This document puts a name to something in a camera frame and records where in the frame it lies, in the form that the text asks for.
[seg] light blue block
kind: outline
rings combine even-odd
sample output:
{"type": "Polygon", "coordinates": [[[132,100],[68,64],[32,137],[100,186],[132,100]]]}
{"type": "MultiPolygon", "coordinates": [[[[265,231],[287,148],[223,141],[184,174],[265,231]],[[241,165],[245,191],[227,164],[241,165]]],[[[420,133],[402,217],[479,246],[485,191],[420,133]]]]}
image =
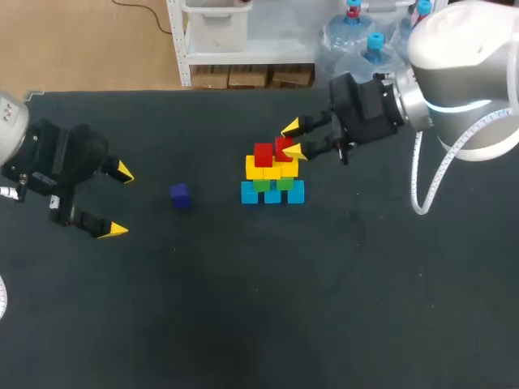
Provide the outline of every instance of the light blue block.
{"type": "Polygon", "coordinates": [[[294,188],[289,190],[288,204],[304,204],[305,203],[305,183],[304,181],[294,181],[294,188]]]}
{"type": "Polygon", "coordinates": [[[257,204],[259,196],[254,191],[254,184],[252,181],[242,182],[242,204],[257,204]]]}
{"type": "Polygon", "coordinates": [[[265,204],[281,204],[281,192],[276,189],[276,182],[270,183],[270,190],[265,192],[265,204]]]}

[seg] wooden floor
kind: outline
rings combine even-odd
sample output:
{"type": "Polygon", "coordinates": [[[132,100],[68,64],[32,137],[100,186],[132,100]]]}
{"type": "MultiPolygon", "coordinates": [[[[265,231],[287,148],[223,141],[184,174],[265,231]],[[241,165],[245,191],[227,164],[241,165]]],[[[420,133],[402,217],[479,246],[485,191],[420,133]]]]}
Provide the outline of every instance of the wooden floor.
{"type": "MultiPolygon", "coordinates": [[[[153,8],[169,31],[165,0],[153,8]]],[[[0,89],[179,89],[170,35],[153,14],[110,0],[0,0],[0,89]]]]}

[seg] cardboard box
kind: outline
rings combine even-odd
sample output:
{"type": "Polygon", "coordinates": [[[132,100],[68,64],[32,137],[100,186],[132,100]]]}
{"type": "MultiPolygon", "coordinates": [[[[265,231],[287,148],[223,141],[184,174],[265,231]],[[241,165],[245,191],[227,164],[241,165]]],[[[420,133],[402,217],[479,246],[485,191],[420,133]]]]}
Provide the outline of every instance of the cardboard box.
{"type": "Polygon", "coordinates": [[[231,88],[265,88],[268,79],[266,65],[232,65],[229,75],[231,88]]]}
{"type": "Polygon", "coordinates": [[[305,88],[313,83],[314,65],[294,64],[276,65],[272,76],[271,86],[275,88],[305,88]]]}
{"type": "Polygon", "coordinates": [[[191,86],[201,89],[227,89],[229,65],[192,66],[191,86]]]}

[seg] stacked blocks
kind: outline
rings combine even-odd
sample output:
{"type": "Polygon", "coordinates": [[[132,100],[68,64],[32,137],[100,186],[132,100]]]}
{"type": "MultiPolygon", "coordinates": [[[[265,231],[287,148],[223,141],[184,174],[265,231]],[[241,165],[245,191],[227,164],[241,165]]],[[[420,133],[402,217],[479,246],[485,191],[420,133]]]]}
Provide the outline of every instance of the stacked blocks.
{"type": "Polygon", "coordinates": [[[258,192],[254,190],[250,181],[242,182],[242,204],[257,204],[259,202],[258,192]]]}
{"type": "Polygon", "coordinates": [[[242,204],[258,204],[261,199],[265,204],[279,204],[284,192],[288,204],[304,203],[304,182],[294,180],[299,175],[298,160],[283,152],[292,145],[292,139],[283,137],[276,138],[274,145],[255,145],[254,155],[245,159],[246,176],[250,181],[242,182],[242,204]]]}
{"type": "Polygon", "coordinates": [[[175,208],[189,208],[191,205],[187,185],[184,183],[170,186],[169,196],[173,200],[173,206],[175,208]]]}

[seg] black wire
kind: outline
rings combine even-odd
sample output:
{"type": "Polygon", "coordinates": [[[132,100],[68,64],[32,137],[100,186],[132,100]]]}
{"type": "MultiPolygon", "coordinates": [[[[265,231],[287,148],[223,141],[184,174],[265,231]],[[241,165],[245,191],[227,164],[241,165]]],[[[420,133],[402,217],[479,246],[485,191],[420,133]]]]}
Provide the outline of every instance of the black wire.
{"type": "Polygon", "coordinates": [[[112,3],[113,4],[117,4],[118,6],[136,6],[138,8],[145,8],[146,10],[148,11],[151,11],[153,13],[153,16],[155,16],[155,20],[157,21],[157,27],[164,33],[164,34],[168,34],[168,35],[171,35],[171,32],[169,31],[166,31],[165,29],[163,29],[161,27],[161,22],[159,22],[159,17],[157,16],[157,14],[155,13],[155,11],[150,8],[149,6],[143,6],[142,4],[126,4],[124,2],[116,2],[115,0],[112,0],[112,3]]]}

